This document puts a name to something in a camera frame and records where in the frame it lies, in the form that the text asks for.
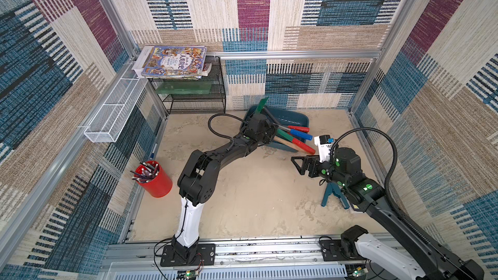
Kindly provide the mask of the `green red handled hoe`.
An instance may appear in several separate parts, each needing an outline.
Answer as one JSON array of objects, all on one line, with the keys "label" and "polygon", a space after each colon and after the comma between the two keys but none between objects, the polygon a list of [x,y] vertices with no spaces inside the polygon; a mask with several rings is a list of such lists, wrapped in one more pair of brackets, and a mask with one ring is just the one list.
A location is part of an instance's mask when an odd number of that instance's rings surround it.
[{"label": "green red handled hoe", "polygon": [[[263,107],[266,105],[267,101],[268,101],[267,98],[261,99],[259,101],[257,107],[255,108],[254,113],[255,114],[264,113]],[[283,131],[279,127],[278,127],[278,130],[277,130],[275,137],[281,137],[282,139],[286,139],[286,140],[292,142],[293,144],[299,146],[301,148],[300,152],[303,152],[305,154],[315,155],[316,151],[312,147],[308,146],[305,142],[299,140],[298,137],[290,135],[289,133]]]}]

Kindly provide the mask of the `teal plastic storage box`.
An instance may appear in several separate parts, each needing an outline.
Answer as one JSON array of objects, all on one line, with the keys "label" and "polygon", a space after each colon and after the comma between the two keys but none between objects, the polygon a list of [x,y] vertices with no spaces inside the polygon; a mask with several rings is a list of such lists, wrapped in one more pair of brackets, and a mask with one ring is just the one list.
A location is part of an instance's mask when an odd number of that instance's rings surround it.
[{"label": "teal plastic storage box", "polygon": [[[309,127],[309,118],[295,111],[284,110],[280,108],[273,108],[265,106],[270,113],[284,126],[296,126],[296,127]],[[270,148],[288,151],[291,153],[297,153],[297,150],[292,149],[287,145],[283,145],[279,142],[273,141],[267,145]]]}]

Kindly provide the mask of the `chrome blue handled hoe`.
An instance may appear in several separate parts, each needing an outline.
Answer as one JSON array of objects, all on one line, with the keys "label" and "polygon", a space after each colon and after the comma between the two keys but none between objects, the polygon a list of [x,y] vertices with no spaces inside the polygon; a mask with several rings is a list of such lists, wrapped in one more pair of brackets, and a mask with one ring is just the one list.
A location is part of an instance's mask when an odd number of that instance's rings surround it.
[{"label": "chrome blue handled hoe", "polygon": [[290,135],[293,135],[293,136],[296,136],[296,137],[299,137],[299,138],[302,138],[302,139],[305,139],[305,140],[308,140],[308,141],[312,141],[313,140],[313,136],[310,135],[309,133],[299,132],[299,131],[296,131],[296,130],[290,130],[290,131],[284,130],[284,131],[287,132],[287,133],[289,133]]}]

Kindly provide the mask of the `grey hoe red grip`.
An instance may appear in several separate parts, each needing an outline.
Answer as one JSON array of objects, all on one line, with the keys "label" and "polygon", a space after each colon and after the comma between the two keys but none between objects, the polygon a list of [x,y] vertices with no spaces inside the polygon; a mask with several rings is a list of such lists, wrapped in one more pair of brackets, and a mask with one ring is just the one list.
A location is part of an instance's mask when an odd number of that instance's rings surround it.
[{"label": "grey hoe red grip", "polygon": [[310,129],[309,129],[309,128],[307,128],[307,127],[284,126],[284,125],[279,125],[279,127],[280,127],[282,130],[286,130],[286,131],[296,130],[296,131],[299,131],[299,132],[304,132],[304,133],[308,133],[308,132],[310,131]]},{"label": "grey hoe red grip", "polygon": [[264,111],[264,113],[265,113],[265,114],[266,114],[266,115],[270,118],[270,120],[271,120],[274,124],[278,125],[278,126],[279,126],[282,130],[286,130],[286,131],[289,131],[289,130],[290,130],[290,128],[288,128],[287,126],[285,126],[285,125],[281,124],[281,123],[279,122],[279,120],[278,120],[278,119],[277,119],[277,118],[273,115],[273,113],[272,113],[272,112],[271,112],[271,111],[270,111],[270,110],[269,110],[266,106],[264,106],[264,107],[263,107],[263,111]]}]

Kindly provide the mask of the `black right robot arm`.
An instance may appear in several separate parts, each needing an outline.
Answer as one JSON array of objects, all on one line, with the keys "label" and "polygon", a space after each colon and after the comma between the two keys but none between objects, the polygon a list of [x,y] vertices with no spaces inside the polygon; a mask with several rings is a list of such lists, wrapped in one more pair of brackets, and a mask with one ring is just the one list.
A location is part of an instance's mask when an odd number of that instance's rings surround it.
[{"label": "black right robot arm", "polygon": [[361,159],[354,150],[339,148],[325,162],[319,156],[293,157],[291,161],[301,175],[341,185],[347,200],[384,227],[408,252],[403,255],[382,244],[367,230],[354,226],[341,236],[344,256],[368,259],[398,279],[483,279],[485,276],[474,260],[462,260],[412,220],[397,215],[386,190],[363,173]]}]

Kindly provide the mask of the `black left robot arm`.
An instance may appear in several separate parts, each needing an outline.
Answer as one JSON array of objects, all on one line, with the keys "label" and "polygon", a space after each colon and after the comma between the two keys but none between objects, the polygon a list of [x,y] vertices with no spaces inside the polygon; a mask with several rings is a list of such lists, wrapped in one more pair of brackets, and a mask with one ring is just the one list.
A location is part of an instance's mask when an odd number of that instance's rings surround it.
[{"label": "black left robot arm", "polygon": [[[241,122],[239,133],[233,137],[216,132],[211,122],[217,117],[229,117]],[[177,232],[172,237],[174,253],[191,262],[197,255],[199,225],[205,203],[213,196],[219,172],[228,164],[244,158],[259,146],[268,145],[276,136],[278,125],[266,115],[252,114],[244,120],[240,117],[218,113],[208,119],[208,129],[228,143],[217,149],[191,153],[178,179],[182,210]]]}]

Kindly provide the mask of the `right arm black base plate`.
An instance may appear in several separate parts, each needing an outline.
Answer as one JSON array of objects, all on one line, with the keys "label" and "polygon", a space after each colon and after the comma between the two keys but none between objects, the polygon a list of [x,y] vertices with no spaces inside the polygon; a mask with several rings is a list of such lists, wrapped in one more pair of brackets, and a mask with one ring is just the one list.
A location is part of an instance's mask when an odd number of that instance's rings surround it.
[{"label": "right arm black base plate", "polygon": [[332,239],[329,236],[319,238],[320,251],[325,262],[329,261],[364,261],[351,241]]}]

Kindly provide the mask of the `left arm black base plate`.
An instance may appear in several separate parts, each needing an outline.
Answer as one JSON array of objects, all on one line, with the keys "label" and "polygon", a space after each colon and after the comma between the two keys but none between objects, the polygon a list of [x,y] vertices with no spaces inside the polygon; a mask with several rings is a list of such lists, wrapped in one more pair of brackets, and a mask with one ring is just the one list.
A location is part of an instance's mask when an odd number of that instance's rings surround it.
[{"label": "left arm black base plate", "polygon": [[160,260],[161,267],[201,267],[215,263],[216,244],[194,244],[187,248],[179,243],[167,245]]}]

